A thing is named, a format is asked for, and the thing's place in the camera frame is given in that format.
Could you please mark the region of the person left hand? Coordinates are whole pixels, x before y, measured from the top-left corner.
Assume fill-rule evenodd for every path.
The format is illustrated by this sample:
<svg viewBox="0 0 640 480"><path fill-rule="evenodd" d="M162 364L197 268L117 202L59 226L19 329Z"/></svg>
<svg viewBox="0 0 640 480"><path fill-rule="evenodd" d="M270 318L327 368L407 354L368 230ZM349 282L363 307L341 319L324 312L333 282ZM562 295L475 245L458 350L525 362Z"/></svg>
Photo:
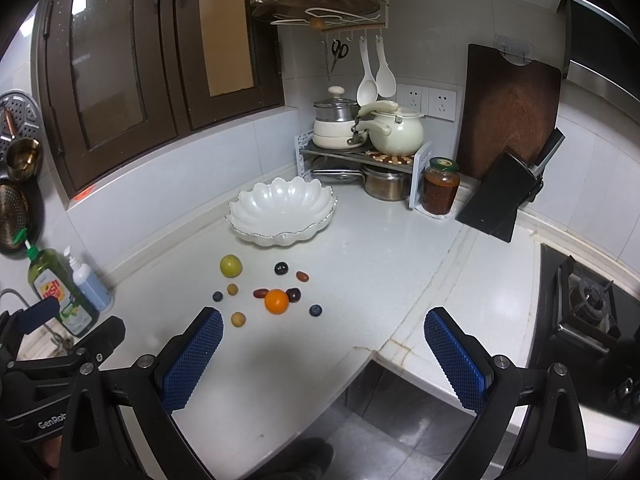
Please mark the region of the person left hand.
<svg viewBox="0 0 640 480"><path fill-rule="evenodd" d="M58 469L60 466L62 438L55 437L44 441L41 445L41 457L44 462L52 469Z"/></svg>

